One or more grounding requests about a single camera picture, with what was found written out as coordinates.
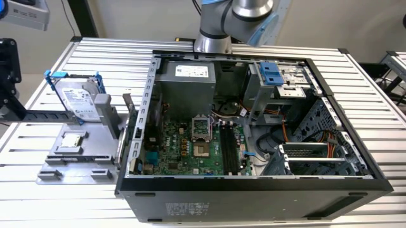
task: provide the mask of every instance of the chip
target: chip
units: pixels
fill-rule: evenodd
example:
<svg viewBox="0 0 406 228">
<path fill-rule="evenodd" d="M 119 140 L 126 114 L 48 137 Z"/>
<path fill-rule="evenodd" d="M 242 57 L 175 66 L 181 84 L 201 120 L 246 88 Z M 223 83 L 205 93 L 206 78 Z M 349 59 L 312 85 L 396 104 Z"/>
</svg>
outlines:
<svg viewBox="0 0 406 228">
<path fill-rule="evenodd" d="M 178 163 L 169 163 L 167 165 L 170 170 L 177 170 L 178 169 Z"/>
<path fill-rule="evenodd" d="M 193 155 L 195 157 L 210 157 L 209 143 L 197 142 L 193 145 Z"/>
</svg>

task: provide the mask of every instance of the side panel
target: side panel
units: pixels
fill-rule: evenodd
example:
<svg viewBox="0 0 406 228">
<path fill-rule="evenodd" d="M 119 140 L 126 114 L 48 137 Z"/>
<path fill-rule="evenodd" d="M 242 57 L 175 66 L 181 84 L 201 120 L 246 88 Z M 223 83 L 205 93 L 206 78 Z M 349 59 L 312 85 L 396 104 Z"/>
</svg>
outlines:
<svg viewBox="0 0 406 228">
<path fill-rule="evenodd" d="M 333 219 L 380 195 L 369 191 L 158 191 L 123 192 L 141 222 Z"/>
</svg>

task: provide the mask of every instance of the barcode sticker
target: barcode sticker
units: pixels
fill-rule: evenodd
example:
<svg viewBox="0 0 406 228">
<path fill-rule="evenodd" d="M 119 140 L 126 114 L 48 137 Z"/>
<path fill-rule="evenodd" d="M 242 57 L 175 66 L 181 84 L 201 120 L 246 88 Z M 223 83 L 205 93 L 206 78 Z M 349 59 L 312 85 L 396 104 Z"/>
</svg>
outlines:
<svg viewBox="0 0 406 228">
<path fill-rule="evenodd" d="M 247 109 L 242 108 L 241 116 L 245 117 L 247 115 Z"/>
<path fill-rule="evenodd" d="M 177 66 L 175 76 L 178 77 L 209 77 L 207 66 Z"/>
</svg>

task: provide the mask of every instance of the green circuit board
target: green circuit board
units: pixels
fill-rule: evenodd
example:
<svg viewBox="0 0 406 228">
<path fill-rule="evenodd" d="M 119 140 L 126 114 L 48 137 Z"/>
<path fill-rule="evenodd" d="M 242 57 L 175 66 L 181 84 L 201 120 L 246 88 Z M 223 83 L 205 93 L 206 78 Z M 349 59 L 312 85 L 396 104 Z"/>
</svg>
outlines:
<svg viewBox="0 0 406 228">
<path fill-rule="evenodd" d="M 246 147 L 241 126 L 234 127 L 234 134 L 235 138 L 242 139 L 239 143 Z M 209 146 L 209 150 L 205 150 L 209 153 L 199 154 L 197 153 L 197 149 L 203 144 Z M 205 143 L 191 141 L 191 123 L 165 122 L 163 144 L 161 148 L 154 175 L 225 175 L 218 125 L 213 126 L 213 139 L 210 143 Z M 241 146 L 237 144 L 235 148 L 241 162 Z M 251 175 L 249 159 L 247 166 L 241 170 L 241 174 Z"/>
</svg>

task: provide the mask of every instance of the blue drive bracket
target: blue drive bracket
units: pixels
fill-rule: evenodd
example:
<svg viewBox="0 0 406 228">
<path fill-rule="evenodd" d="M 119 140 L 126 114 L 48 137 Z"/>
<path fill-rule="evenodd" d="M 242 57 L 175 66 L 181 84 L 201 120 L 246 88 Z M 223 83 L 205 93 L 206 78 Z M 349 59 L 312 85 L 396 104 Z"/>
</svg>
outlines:
<svg viewBox="0 0 406 228">
<path fill-rule="evenodd" d="M 102 78 L 102 75 L 99 74 L 99 71 L 97 72 L 95 79 L 98 80 L 99 92 L 102 94 L 106 94 L 106 88 L 105 88 L 105 84 L 103 84 L 103 78 Z"/>
<path fill-rule="evenodd" d="M 285 84 L 277 63 L 261 62 L 259 72 L 263 76 L 265 84 L 269 86 L 281 86 Z"/>
<path fill-rule="evenodd" d="M 98 89 L 99 89 L 99 92 L 101 92 L 102 94 L 106 94 L 106 88 L 105 88 L 105 84 L 103 84 L 103 77 L 102 77 L 102 75 L 99 74 L 99 72 L 97 72 L 97 74 L 95 74 L 94 76 L 86 76 L 86 75 L 71 75 L 71 76 L 73 76 L 73 77 L 81 77 L 81 78 L 85 78 L 85 77 L 89 77 L 89 78 L 90 78 L 90 77 L 94 77 L 94 78 L 97 79 L 97 82 L 98 82 Z M 50 86 L 51 86 L 52 91 L 55 91 L 55 93 L 56 93 L 56 96 L 58 96 L 58 98 L 59 98 L 59 100 L 60 100 L 60 102 L 62 102 L 62 104 L 63 104 L 64 109 L 68 111 L 68 109 L 67 109 L 67 107 L 66 107 L 66 105 L 64 105 L 63 99 L 62 99 L 62 97 L 60 97 L 60 95 L 59 95 L 59 93 L 58 93 L 58 90 L 56 90 L 56 88 L 55 88 L 55 84 L 54 84 L 52 80 L 54 80 L 54 79 L 60 79 L 60 78 L 67 78 L 67 77 L 70 77 L 70 74 L 68 74 L 67 72 L 54 72 L 54 74 L 51 75 L 51 71 L 47 70 L 47 71 L 44 72 L 44 77 L 46 77 L 47 83 L 48 83 Z M 79 124 L 82 125 L 82 124 L 85 123 L 85 120 L 82 120 L 79 117 L 78 117 L 78 120 L 79 120 Z"/>
</svg>

